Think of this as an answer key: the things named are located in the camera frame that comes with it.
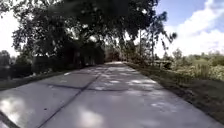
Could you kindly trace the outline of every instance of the green grass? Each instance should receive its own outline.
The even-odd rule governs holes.
[[[131,63],[127,65],[157,81],[166,89],[224,124],[223,81],[194,78],[156,67],[141,67]]]
[[[49,74],[42,74],[42,75],[37,75],[37,76],[32,76],[32,77],[26,77],[26,78],[21,78],[21,79],[16,79],[16,80],[4,80],[0,81],[0,91],[11,89],[11,88],[16,88],[24,84],[28,84],[34,81],[42,80],[48,77],[56,76],[63,74],[65,72],[56,72],[56,73],[49,73]]]

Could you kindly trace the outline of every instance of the blue sky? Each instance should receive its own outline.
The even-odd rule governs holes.
[[[184,22],[193,12],[204,8],[205,0],[160,0],[158,13],[168,12],[168,25]]]
[[[166,30],[177,32],[178,38],[168,53],[179,48],[184,55],[220,51],[224,53],[224,0],[160,0],[158,12],[168,12]],[[12,46],[12,32],[18,23],[12,13],[0,19],[0,50],[17,55]],[[163,55],[157,46],[157,54]]]

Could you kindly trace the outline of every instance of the roadside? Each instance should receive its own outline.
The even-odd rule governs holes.
[[[126,63],[143,75],[157,81],[217,121],[224,124],[224,82],[195,79],[156,67]]]

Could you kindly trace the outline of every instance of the distant tree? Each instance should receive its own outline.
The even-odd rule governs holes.
[[[178,48],[173,52],[173,56],[175,60],[179,60],[182,58],[182,51]]]
[[[157,54],[155,54],[155,60],[160,60],[159,56]]]
[[[6,50],[0,52],[0,66],[9,66],[10,54]]]

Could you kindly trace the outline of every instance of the road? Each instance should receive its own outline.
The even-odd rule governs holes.
[[[0,92],[0,110],[20,128],[224,128],[121,62]]]

